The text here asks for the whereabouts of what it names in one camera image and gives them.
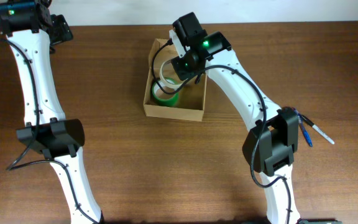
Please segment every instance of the wall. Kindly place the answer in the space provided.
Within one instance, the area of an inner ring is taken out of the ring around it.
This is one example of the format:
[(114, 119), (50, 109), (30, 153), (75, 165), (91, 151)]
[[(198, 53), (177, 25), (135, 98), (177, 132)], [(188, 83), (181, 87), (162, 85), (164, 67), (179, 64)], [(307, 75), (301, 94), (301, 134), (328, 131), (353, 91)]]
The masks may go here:
[(358, 0), (54, 0), (50, 11), (71, 26), (171, 24), (191, 11), (201, 23), (358, 21)]

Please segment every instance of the table surface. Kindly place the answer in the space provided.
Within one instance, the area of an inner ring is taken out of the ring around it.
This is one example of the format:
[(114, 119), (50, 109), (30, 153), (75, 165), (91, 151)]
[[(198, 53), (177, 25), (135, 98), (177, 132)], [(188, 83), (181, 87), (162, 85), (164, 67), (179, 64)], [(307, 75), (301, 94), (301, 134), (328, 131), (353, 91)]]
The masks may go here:
[[(301, 133), (293, 190), (303, 218), (358, 223), (358, 22), (214, 24), (243, 67), (281, 106), (307, 114), (335, 140)], [(263, 217), (264, 191), (241, 151), (247, 130), (208, 80), (203, 122), (145, 116), (147, 56), (170, 26), (72, 27), (56, 46), (53, 77), (67, 118), (82, 121), (85, 167), (107, 221), (215, 222)], [(70, 223), (53, 169), (4, 169), (24, 149), (14, 57), (0, 46), (0, 223)], [(41, 159), (31, 152), (24, 161)]]

